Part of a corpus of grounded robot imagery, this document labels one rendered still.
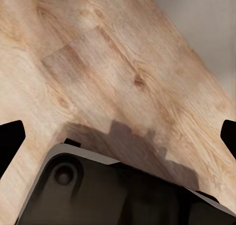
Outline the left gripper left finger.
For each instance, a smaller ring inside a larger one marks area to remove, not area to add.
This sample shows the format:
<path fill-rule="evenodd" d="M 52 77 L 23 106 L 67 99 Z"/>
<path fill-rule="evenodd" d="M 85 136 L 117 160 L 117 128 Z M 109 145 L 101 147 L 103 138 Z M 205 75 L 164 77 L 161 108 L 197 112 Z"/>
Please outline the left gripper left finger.
<path fill-rule="evenodd" d="M 0 125 L 0 178 L 26 138 L 21 120 Z"/>

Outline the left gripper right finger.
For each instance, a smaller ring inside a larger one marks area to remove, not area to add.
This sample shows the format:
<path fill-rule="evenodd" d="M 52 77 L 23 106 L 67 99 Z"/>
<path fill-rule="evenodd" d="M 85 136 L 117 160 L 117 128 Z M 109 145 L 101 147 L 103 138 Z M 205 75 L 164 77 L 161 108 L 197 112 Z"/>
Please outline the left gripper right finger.
<path fill-rule="evenodd" d="M 220 137 L 236 159 L 236 122 L 225 120 L 222 125 Z"/>

